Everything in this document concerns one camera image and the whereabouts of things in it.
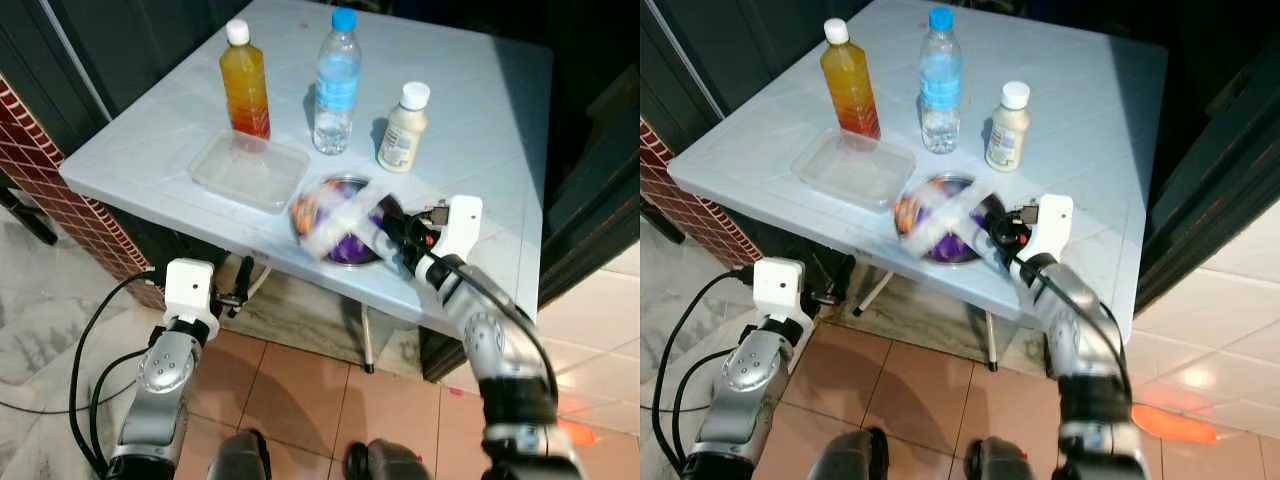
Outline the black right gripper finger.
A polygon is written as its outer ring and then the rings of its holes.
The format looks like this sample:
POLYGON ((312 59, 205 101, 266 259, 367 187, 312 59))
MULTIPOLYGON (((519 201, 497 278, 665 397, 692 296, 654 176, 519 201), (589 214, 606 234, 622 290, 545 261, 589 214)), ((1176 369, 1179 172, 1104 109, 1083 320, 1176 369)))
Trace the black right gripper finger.
POLYGON ((384 196, 379 202, 381 210, 381 230, 396 250, 402 250, 406 232, 406 215, 394 195, 384 196))
POLYGON ((997 195, 988 195, 984 197, 979 206, 975 209, 975 221, 980 225, 980 229, 987 234, 987 243, 991 247, 996 246, 996 237, 991 232, 992 227, 1001 219, 1001 200, 997 195))

